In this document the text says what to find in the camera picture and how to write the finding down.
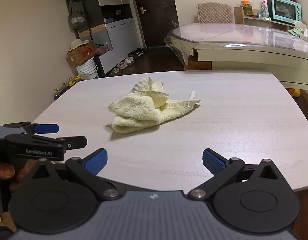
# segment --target oven glass window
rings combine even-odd
[[[275,14],[289,19],[296,20],[295,6],[274,0]]]

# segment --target transparent table cover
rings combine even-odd
[[[308,42],[288,32],[257,26],[226,23],[194,23],[171,30],[165,38],[166,45],[181,62],[188,65],[188,57],[199,44],[228,48],[260,50],[277,47],[296,50],[308,57]]]

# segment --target yellow towel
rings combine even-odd
[[[201,101],[194,99],[194,92],[189,100],[169,100],[163,87],[161,81],[153,83],[150,77],[142,78],[131,92],[110,104],[109,110],[116,114],[113,130],[130,133],[159,125],[187,114]]]

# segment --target hat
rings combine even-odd
[[[69,52],[70,52],[71,50],[73,50],[73,49],[78,48],[78,47],[81,46],[81,45],[88,44],[89,42],[90,42],[89,40],[81,41],[80,39],[76,39],[75,41],[73,41],[73,42],[71,43],[71,48],[70,48]]]

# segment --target bag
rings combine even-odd
[[[86,19],[84,17],[84,12],[78,9],[76,3],[81,3],[81,2],[74,2],[73,0],[70,0],[69,4],[69,9],[70,9],[69,25],[72,30],[78,30],[87,25]]]

